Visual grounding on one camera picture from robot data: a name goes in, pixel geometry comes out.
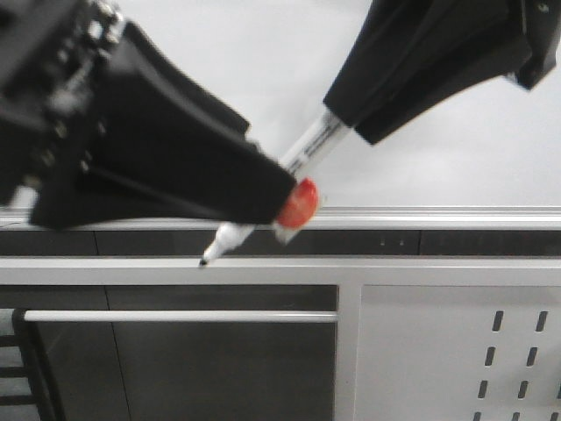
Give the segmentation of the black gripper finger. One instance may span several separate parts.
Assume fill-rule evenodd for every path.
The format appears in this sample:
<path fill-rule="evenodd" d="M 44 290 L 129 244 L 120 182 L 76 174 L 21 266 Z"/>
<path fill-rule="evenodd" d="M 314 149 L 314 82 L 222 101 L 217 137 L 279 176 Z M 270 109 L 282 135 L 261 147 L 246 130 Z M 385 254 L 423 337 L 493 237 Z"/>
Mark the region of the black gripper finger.
<path fill-rule="evenodd" d="M 521 1 L 374 1 L 323 102 L 375 144 L 530 56 Z"/>
<path fill-rule="evenodd" d="M 54 230 L 135 218 L 269 224 L 295 179 L 247 139 L 248 128 L 128 22 L 56 150 L 31 222 Z"/>

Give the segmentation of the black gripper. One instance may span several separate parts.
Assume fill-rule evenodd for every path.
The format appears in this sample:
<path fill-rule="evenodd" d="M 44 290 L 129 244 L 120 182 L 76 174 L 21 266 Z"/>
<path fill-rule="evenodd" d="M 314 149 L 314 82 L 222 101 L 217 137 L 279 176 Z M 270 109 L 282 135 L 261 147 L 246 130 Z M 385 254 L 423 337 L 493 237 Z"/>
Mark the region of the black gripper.
<path fill-rule="evenodd" d="M 125 19 L 114 1 L 1 3 L 1 204 L 87 163 L 100 69 Z"/>

